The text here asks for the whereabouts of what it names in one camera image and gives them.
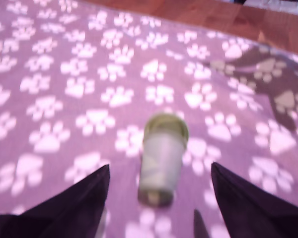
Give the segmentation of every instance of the wooden floor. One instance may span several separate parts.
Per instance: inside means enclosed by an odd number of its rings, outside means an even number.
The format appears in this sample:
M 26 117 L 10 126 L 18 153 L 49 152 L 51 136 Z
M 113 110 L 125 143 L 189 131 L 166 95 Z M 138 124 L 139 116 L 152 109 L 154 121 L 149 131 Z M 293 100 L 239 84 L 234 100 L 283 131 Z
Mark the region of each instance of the wooden floor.
M 235 34 L 298 54 L 298 16 L 216 0 L 87 0 Z

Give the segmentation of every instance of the purple fabric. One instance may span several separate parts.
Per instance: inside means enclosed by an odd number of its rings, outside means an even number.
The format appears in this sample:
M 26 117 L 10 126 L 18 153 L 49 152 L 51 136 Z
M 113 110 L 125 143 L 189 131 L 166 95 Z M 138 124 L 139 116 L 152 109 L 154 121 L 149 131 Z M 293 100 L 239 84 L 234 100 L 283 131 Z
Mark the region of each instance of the purple fabric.
M 174 203 L 150 209 L 140 154 L 161 111 L 190 138 Z M 193 237 L 196 208 L 225 238 L 213 161 L 298 206 L 298 56 L 80 1 L 0 1 L 0 213 L 110 164 L 106 237 Z

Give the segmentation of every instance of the purple blanket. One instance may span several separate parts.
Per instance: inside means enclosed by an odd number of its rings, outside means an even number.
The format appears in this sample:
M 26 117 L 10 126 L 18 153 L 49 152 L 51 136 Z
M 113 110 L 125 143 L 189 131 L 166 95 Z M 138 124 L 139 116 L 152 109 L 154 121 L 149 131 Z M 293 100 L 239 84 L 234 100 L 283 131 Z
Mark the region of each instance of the purple blanket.
M 190 138 L 175 201 L 151 209 L 140 156 L 161 111 Z M 227 238 L 213 161 L 298 206 L 298 56 L 80 1 L 0 1 L 0 213 L 110 164 L 104 237 L 190 238 L 198 209 Z

